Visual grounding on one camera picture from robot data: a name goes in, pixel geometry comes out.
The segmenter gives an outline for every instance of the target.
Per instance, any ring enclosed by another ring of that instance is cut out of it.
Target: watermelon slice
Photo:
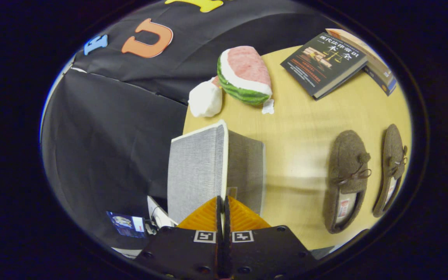
[[[259,105],[272,96],[269,71],[254,47],[225,50],[217,62],[217,76],[222,88],[244,103]]]

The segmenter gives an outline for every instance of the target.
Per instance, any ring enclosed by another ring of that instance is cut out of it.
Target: brown slipper
[[[361,209],[371,170],[364,143],[354,131],[338,135],[329,157],[325,225],[330,233],[346,229]]]
[[[407,146],[402,147],[402,138],[395,124],[388,126],[383,144],[383,176],[380,195],[373,209],[373,216],[381,217],[392,205],[398,193],[402,174],[407,163]]]

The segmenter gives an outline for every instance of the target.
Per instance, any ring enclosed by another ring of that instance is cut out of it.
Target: gray basket
[[[216,124],[174,138],[167,181],[168,214],[180,223],[213,197],[233,196],[261,215],[265,146]]]

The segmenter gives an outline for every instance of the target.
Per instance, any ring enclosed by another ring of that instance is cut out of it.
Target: book
[[[397,87],[397,79],[384,60],[368,44],[345,30],[326,28],[329,35],[341,39],[356,47],[367,55],[367,65],[364,71],[380,86],[389,96]]]
[[[380,86],[380,88],[386,93],[387,96],[390,96],[390,94],[397,87],[397,80],[395,79],[395,77],[392,77],[392,80],[389,83],[386,83],[368,65],[364,66],[363,70]]]
[[[385,83],[390,83],[393,80],[392,71],[388,68],[388,65],[384,60],[373,50],[368,44],[366,44],[361,39],[355,37],[354,35],[348,33],[345,30],[326,28],[329,35],[340,39],[351,46],[354,46],[365,55],[367,55],[367,65],[376,73]]]
[[[291,54],[281,66],[310,96],[319,100],[367,62],[368,58],[363,52],[323,32]]]

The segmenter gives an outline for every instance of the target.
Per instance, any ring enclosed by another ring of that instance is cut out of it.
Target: round table
[[[262,141],[266,150],[262,217],[272,226],[287,225],[313,250],[345,243],[379,220],[372,209],[381,186],[384,131],[396,124],[411,154],[412,127],[400,87],[386,96],[364,71],[315,101],[280,66],[299,47],[262,56],[271,77],[274,114],[262,114],[261,106],[249,106],[223,94],[222,110],[214,117],[193,117],[188,108],[183,134],[224,119],[229,130]],[[354,130],[363,140],[371,154],[368,168],[372,175],[354,222],[341,233],[330,234],[322,216],[329,153],[336,136],[345,130]]]

